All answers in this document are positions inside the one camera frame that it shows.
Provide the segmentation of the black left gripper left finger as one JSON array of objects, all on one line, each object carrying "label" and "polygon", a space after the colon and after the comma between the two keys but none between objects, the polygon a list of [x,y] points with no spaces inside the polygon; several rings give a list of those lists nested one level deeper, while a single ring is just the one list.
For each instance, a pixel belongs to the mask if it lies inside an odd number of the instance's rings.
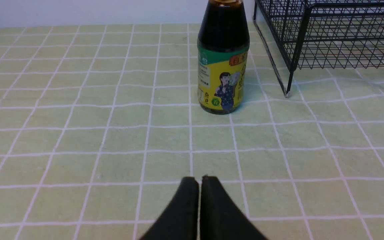
[{"label": "black left gripper left finger", "polygon": [[198,206],[198,182],[194,177],[183,177],[169,204],[140,239],[196,240]]}]

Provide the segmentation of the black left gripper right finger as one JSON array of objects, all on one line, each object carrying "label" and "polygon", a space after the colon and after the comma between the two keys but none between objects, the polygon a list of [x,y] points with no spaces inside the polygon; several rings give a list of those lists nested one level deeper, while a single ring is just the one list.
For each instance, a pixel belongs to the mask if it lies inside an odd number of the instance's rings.
[{"label": "black left gripper right finger", "polygon": [[203,176],[201,240],[266,240],[228,195],[216,176]]}]

